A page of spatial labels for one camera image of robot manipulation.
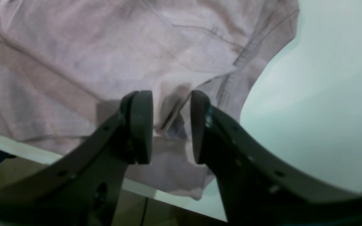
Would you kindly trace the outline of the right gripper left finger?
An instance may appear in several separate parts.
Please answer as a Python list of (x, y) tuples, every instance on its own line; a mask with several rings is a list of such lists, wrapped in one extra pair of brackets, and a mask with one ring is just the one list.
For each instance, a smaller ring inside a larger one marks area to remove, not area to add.
[(129, 93), (74, 151), (0, 188), (0, 226), (111, 225), (128, 166), (150, 163), (152, 132), (152, 91)]

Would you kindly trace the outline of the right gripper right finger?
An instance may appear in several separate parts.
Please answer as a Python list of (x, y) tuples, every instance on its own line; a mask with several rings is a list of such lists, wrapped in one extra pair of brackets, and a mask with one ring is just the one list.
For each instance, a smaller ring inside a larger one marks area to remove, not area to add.
[(190, 96), (194, 158), (215, 175), (232, 226), (362, 226), (362, 196), (290, 166), (203, 92)]

